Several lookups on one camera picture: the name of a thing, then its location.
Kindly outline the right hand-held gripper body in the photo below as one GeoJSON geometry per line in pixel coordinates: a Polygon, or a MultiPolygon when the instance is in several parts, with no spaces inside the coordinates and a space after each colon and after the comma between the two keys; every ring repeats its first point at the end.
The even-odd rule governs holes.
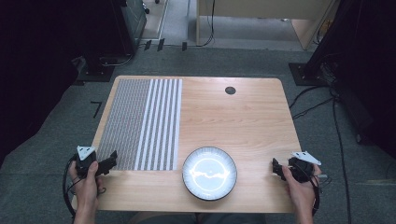
{"type": "Polygon", "coordinates": [[[321,161],[308,151],[292,152],[289,166],[293,177],[300,183],[308,182],[314,176],[314,164],[320,166],[321,161]]]}

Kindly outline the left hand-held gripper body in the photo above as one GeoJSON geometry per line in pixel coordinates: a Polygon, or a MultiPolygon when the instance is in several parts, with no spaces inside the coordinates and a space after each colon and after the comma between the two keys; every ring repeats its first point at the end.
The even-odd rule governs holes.
{"type": "Polygon", "coordinates": [[[78,178],[85,178],[88,174],[91,164],[96,161],[96,150],[95,147],[77,147],[77,161],[76,170],[78,178]]]}

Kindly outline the person's left hand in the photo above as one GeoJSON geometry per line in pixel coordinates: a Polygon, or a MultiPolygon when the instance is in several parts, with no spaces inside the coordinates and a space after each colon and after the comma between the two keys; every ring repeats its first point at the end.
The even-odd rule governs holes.
{"type": "Polygon", "coordinates": [[[74,190],[77,194],[78,211],[93,211],[98,207],[98,192],[104,189],[103,180],[96,176],[98,162],[94,161],[85,178],[79,179],[76,169],[76,162],[72,161],[69,168],[69,175],[73,179],[74,190]]]}

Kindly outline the person's right hand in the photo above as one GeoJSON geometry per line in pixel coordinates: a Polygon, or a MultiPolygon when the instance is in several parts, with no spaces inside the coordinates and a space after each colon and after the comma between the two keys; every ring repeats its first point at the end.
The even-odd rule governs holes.
{"type": "Polygon", "coordinates": [[[312,214],[312,210],[316,201],[315,190],[318,187],[318,175],[321,174],[319,167],[314,164],[314,176],[310,181],[300,183],[292,176],[288,167],[283,166],[282,171],[289,186],[291,201],[296,211],[307,212],[312,214]]]}

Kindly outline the grey striped placemat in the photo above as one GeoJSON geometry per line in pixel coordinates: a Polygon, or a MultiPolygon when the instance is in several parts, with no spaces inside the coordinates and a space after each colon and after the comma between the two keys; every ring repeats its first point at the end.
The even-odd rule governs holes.
{"type": "Polygon", "coordinates": [[[98,159],[116,152],[118,170],[175,170],[182,87],[179,78],[120,80],[97,149],[98,159]]]}

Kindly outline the white plate with dark rim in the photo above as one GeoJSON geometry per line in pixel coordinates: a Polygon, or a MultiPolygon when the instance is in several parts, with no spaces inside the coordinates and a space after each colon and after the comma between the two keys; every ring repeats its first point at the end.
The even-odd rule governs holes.
{"type": "Polygon", "coordinates": [[[194,197],[203,201],[217,201],[233,190],[237,168],[233,158],[224,150],[200,147],[184,161],[182,179],[194,197]]]}

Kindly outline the dark curtain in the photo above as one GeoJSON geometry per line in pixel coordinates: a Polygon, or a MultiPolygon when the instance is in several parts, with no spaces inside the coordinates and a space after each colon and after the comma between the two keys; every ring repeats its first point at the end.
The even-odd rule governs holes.
{"type": "Polygon", "coordinates": [[[341,0],[308,62],[324,63],[360,140],[396,159],[396,0],[341,0]]]}
{"type": "Polygon", "coordinates": [[[85,16],[98,0],[0,0],[0,168],[35,135],[89,60],[85,16]]]}

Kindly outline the dark equipment cabinet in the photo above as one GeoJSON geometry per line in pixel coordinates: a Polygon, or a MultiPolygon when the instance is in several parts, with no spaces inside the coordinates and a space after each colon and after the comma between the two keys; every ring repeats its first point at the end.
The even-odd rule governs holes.
{"type": "Polygon", "coordinates": [[[145,29],[147,18],[142,0],[110,0],[115,15],[123,55],[133,56],[145,29]]]}

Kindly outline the light wooden desk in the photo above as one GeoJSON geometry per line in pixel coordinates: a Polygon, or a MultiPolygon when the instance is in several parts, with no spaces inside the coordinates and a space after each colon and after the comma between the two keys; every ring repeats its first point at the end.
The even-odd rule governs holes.
{"type": "Polygon", "coordinates": [[[196,0],[196,44],[203,16],[290,19],[302,49],[308,49],[336,0],[196,0]]]}

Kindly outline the black stand base plate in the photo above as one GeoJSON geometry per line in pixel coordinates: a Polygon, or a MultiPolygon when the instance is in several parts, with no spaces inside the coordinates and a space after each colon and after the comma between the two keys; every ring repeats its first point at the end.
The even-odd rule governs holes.
{"type": "Polygon", "coordinates": [[[91,69],[83,57],[78,57],[73,61],[78,70],[76,82],[109,82],[114,66],[100,66],[99,69],[91,69]]]}
{"type": "Polygon", "coordinates": [[[289,63],[289,68],[297,86],[327,86],[320,68],[312,68],[307,63],[289,63]]]}

